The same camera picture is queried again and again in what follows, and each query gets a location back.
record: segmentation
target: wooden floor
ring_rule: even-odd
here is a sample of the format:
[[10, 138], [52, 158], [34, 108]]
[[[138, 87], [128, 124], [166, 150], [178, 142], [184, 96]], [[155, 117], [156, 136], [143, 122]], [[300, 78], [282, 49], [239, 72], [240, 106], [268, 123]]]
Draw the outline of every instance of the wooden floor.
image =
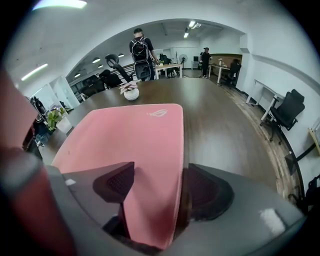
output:
[[[200, 70], [196, 69], [185, 69], [183, 71], [183, 75], [190, 78], [199, 78], [200, 73]], [[239, 91], [233, 88], [230, 89], [226, 86], [218, 86], [217, 76], [211, 75], [210, 80], [215, 84], [215, 86], [223, 90], [224, 93], [233, 100], [233, 102], [248, 118], [254, 130], [261, 139], [273, 165], [278, 194], [286, 200], [288, 200], [289, 194], [298, 195], [301, 189], [298, 174], [295, 172], [292, 176], [290, 176], [289, 169], [285, 161], [285, 156], [289, 154], [289, 149], [286, 143], [282, 143], [281, 145], [278, 144], [280, 140], [277, 134], [274, 135], [272, 142], [269, 141], [271, 132], [270, 128], [260, 126], [261, 117], [263, 116], [264, 112], [257, 106], [243, 104], [246, 102], [247, 96]]]

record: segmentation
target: potted plant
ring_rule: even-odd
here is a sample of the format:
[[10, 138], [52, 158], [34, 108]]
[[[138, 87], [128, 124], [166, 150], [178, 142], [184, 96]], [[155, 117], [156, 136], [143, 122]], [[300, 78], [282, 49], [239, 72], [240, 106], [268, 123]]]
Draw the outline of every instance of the potted plant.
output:
[[122, 84], [119, 89], [120, 89], [120, 94], [124, 94], [124, 97], [128, 101], [134, 101], [139, 97], [139, 89], [137, 83], [140, 82], [141, 80], [136, 80], [136, 81], [130, 81], [128, 83]]
[[51, 112], [49, 112], [47, 121], [49, 130], [53, 131], [56, 128], [61, 130], [63, 133], [67, 133], [72, 128], [69, 120], [66, 117], [66, 110], [63, 107], [55, 108]]

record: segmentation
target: white flower pot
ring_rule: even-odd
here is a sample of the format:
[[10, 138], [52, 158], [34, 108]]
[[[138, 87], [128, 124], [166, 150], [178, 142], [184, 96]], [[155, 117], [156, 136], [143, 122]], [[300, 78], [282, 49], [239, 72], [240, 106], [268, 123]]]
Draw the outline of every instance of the white flower pot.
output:
[[67, 134], [71, 130], [72, 125], [68, 118], [63, 115], [62, 120], [56, 123], [56, 127], [64, 134]]
[[128, 90], [124, 92], [124, 97], [128, 100], [128, 101], [134, 101], [136, 98], [139, 97], [139, 89], [135, 88], [133, 90]]

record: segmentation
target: man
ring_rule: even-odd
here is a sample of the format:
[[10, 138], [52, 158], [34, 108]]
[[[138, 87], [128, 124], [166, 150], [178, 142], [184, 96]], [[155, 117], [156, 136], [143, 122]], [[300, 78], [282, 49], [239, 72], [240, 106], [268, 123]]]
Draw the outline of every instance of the man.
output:
[[[151, 40], [147, 37], [144, 37], [144, 32], [142, 31], [141, 28], [136, 28], [133, 32], [134, 34], [134, 39], [136, 41], [143, 41], [147, 47], [148, 47], [148, 50], [150, 51], [153, 59], [154, 59], [154, 62], [158, 65], [159, 64], [159, 60], [157, 59], [157, 56], [155, 54], [155, 51], [154, 51], [154, 47], [151, 43]], [[133, 54], [132, 52], [132, 47], [134, 46], [134, 42], [131, 41], [130, 44], [129, 44], [129, 48], [130, 48], [130, 53]], [[149, 66], [150, 66], [150, 80], [154, 80], [155, 79], [155, 70], [154, 70], [154, 67], [153, 67], [153, 61], [150, 57], [150, 54], [149, 54], [149, 57], [148, 57], [148, 63], [149, 63]]]
[[211, 55], [209, 53], [209, 48], [203, 48], [204, 52], [200, 54], [200, 63], [202, 63], [202, 77], [203, 78], [208, 78], [207, 77], [207, 70], [209, 67], [209, 60], [211, 59]]

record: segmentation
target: chair armrest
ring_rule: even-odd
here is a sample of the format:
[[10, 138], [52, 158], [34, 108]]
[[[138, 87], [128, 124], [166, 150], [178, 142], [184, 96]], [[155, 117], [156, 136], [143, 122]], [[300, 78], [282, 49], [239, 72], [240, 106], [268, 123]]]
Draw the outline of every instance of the chair armrest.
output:
[[287, 130], [290, 131], [291, 128], [294, 127], [295, 123], [297, 123], [297, 122], [298, 122], [298, 120], [295, 118], [295, 119], [293, 120], [292, 125], [291, 125], [289, 128], [287, 128]]
[[133, 71], [131, 74], [129, 74], [129, 77], [133, 78], [135, 72]]
[[276, 103], [279, 101], [277, 98], [273, 97], [274, 98], [274, 102], [272, 104], [272, 107], [275, 107]]

